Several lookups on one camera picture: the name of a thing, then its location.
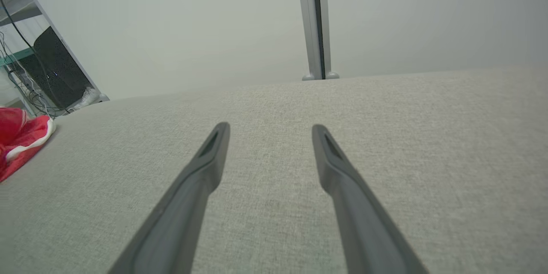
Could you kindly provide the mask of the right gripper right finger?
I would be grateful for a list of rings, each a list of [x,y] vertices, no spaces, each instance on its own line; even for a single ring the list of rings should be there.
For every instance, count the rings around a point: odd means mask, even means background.
[[[329,130],[312,128],[321,187],[334,204],[348,274],[428,274]]]

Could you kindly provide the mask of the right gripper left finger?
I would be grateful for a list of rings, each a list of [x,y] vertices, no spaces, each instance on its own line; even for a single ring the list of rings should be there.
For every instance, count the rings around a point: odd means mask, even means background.
[[[190,274],[208,197],[219,186],[230,125],[214,126],[108,274]]]

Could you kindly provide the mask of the red shorts with white trim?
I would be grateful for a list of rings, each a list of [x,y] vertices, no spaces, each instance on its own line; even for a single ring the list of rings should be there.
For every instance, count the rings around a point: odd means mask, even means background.
[[[0,107],[0,183],[32,159],[55,130],[49,116],[32,118],[20,108]]]

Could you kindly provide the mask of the white plastic bag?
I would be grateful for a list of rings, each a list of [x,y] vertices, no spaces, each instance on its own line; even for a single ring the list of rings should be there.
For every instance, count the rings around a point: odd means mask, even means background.
[[[96,104],[101,100],[101,92],[97,89],[94,89],[92,87],[86,87],[86,90],[84,90],[83,96],[77,104],[75,104],[71,109],[72,110],[79,110],[81,108],[84,108],[86,106],[90,106],[92,104]]]

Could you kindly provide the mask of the black computer tower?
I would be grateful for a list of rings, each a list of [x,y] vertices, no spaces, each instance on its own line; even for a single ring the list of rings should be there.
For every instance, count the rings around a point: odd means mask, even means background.
[[[67,109],[80,102],[91,83],[49,27],[34,42],[38,55],[29,55],[20,63],[56,107]]]

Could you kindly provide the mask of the white metal shelf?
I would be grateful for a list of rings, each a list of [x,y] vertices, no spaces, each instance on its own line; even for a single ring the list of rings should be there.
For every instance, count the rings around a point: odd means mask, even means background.
[[[15,25],[30,45],[33,45],[36,39],[49,28],[49,22],[33,0],[3,1]],[[14,54],[18,59],[32,54],[0,3],[0,40],[2,39],[6,43],[6,51]]]

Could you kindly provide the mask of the grey metal partition post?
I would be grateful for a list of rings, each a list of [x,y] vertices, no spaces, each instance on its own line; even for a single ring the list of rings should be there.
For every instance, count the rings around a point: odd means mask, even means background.
[[[303,81],[332,80],[328,0],[300,0],[309,72]]]

